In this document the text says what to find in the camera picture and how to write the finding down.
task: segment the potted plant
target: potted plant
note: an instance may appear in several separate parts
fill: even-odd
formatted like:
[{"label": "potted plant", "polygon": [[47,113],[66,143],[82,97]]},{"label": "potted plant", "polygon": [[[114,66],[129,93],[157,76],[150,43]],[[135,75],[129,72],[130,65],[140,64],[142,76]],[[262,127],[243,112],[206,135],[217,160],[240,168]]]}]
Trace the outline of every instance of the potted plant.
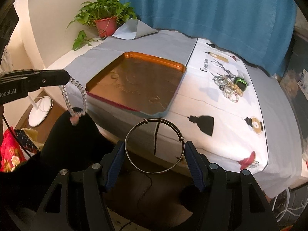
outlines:
[{"label": "potted plant", "polygon": [[[118,26],[124,24],[128,19],[136,19],[134,8],[129,6],[130,2],[122,4],[121,0],[95,0],[94,2],[84,2],[83,7],[69,23],[78,22],[82,25],[97,27],[99,36],[105,38],[114,34]],[[75,39],[73,50],[78,49],[84,44],[93,41],[88,39],[84,30],[81,30]]]}]

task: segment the metal bangle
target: metal bangle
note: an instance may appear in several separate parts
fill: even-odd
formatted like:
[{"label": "metal bangle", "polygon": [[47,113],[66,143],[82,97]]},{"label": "metal bangle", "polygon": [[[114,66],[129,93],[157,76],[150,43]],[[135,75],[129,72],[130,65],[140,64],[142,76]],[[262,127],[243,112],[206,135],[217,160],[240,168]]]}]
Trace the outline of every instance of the metal bangle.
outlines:
[{"label": "metal bangle", "polygon": [[215,77],[213,78],[213,81],[214,81],[214,83],[215,83],[217,86],[221,86],[221,85],[225,85],[225,84],[226,84],[225,79],[223,79],[223,78],[221,78],[221,77],[219,77],[219,76],[215,76]]},{"label": "metal bangle", "polygon": [[[138,128],[139,126],[143,125],[143,124],[148,124],[149,122],[160,122],[160,123],[163,123],[163,124],[166,124],[167,126],[169,126],[170,128],[172,128],[178,135],[179,137],[179,141],[182,143],[182,153],[178,159],[178,161],[172,165],[170,168],[167,168],[163,171],[159,171],[159,172],[147,172],[147,171],[144,171],[140,168],[138,168],[134,163],[133,161],[131,160],[129,154],[128,154],[128,149],[127,149],[127,141],[128,141],[128,138],[129,136],[131,135],[131,133],[136,129]],[[178,127],[176,125],[174,125],[172,122],[169,122],[168,120],[165,120],[165,119],[162,119],[162,118],[150,118],[150,119],[143,119],[143,122],[140,122],[138,123],[137,125],[135,125],[127,134],[126,138],[125,138],[125,142],[124,142],[124,146],[125,146],[125,152],[126,152],[126,155],[129,159],[129,161],[131,162],[131,164],[136,168],[138,169],[139,171],[141,172],[144,172],[146,174],[162,174],[164,172],[167,172],[171,169],[173,169],[182,159],[183,155],[184,155],[184,149],[185,149],[185,143],[184,143],[184,140],[185,138],[183,137],[181,131],[178,129]]]}]

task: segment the chain necklace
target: chain necklace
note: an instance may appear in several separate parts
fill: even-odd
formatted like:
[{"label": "chain necklace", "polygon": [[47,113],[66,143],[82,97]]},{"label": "chain necklace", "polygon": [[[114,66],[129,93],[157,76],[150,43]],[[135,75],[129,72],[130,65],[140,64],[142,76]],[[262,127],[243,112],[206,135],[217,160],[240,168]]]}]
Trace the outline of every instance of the chain necklace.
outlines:
[{"label": "chain necklace", "polygon": [[65,101],[66,107],[67,107],[67,109],[68,109],[68,111],[70,112],[70,115],[71,115],[70,121],[75,126],[75,125],[77,125],[77,123],[79,121],[79,117],[85,115],[87,110],[88,110],[88,106],[87,106],[87,93],[85,92],[85,90],[82,87],[82,85],[78,81],[76,81],[74,78],[70,77],[70,82],[79,89],[79,91],[81,93],[81,96],[82,96],[83,105],[84,105],[84,108],[83,108],[82,111],[75,112],[73,110],[71,104],[70,104],[70,100],[68,99],[68,95],[67,95],[67,91],[66,91],[65,85],[60,86],[60,89],[61,89],[64,101]]}]

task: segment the blue gripper pad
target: blue gripper pad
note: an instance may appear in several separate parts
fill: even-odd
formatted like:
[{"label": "blue gripper pad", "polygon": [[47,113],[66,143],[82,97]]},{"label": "blue gripper pad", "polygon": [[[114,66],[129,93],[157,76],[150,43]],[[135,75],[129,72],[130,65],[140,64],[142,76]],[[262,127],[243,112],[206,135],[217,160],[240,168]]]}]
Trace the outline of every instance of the blue gripper pad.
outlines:
[{"label": "blue gripper pad", "polygon": [[185,143],[184,155],[195,186],[203,192],[207,185],[208,169],[191,141]]},{"label": "blue gripper pad", "polygon": [[102,185],[106,191],[109,191],[116,184],[118,175],[125,158],[125,147],[123,141],[118,141],[113,151],[105,154],[102,161]]}]

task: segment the silver bracelet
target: silver bracelet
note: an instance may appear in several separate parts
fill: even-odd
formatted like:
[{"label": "silver bracelet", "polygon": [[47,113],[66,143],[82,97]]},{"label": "silver bracelet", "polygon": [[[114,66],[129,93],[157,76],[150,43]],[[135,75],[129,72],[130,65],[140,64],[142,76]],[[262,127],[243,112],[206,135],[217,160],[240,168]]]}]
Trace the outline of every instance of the silver bracelet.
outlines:
[{"label": "silver bracelet", "polygon": [[61,89],[61,92],[62,92],[62,95],[63,95],[63,98],[64,98],[64,101],[65,101],[65,104],[66,104],[66,107],[68,109],[68,111],[70,112],[70,115],[71,116],[78,116],[78,117],[81,117],[83,115],[86,114],[87,110],[88,110],[88,106],[87,106],[87,93],[85,92],[84,88],[82,87],[82,85],[76,81],[75,79],[73,79],[72,77],[70,77],[70,82],[72,84],[74,84],[80,91],[81,93],[81,96],[82,96],[82,101],[83,101],[83,104],[84,104],[84,109],[80,112],[75,112],[70,104],[70,100],[68,99],[68,95],[67,95],[67,91],[66,91],[66,87],[65,85],[63,86],[60,86],[60,89]]},{"label": "silver bracelet", "polygon": [[[139,126],[143,125],[143,124],[148,124],[149,122],[160,122],[160,123],[163,123],[163,124],[166,124],[167,126],[169,126],[170,128],[172,128],[178,135],[179,137],[179,141],[182,143],[182,153],[178,159],[178,161],[172,165],[170,168],[167,168],[163,171],[159,171],[159,172],[147,172],[147,171],[144,171],[140,168],[138,168],[134,163],[133,161],[131,160],[129,154],[128,154],[128,149],[127,149],[127,142],[128,142],[128,138],[129,136],[131,135],[131,133],[136,130],[136,128],[138,128]],[[182,159],[183,155],[184,155],[184,149],[185,149],[185,143],[184,143],[184,140],[185,138],[183,137],[181,131],[178,129],[178,127],[176,125],[174,125],[172,122],[169,122],[168,120],[165,120],[165,119],[162,119],[162,118],[150,118],[150,119],[143,119],[143,122],[140,122],[138,123],[137,125],[135,125],[127,134],[126,138],[125,138],[125,142],[124,142],[124,146],[125,146],[125,152],[126,152],[126,155],[129,159],[129,161],[131,162],[131,164],[136,168],[138,169],[139,171],[143,172],[143,173],[146,173],[146,174],[162,174],[164,172],[167,172],[171,169],[173,169]]]},{"label": "silver bracelet", "polygon": [[224,86],[226,84],[225,79],[223,79],[221,76],[215,76],[213,81],[218,87]]}]

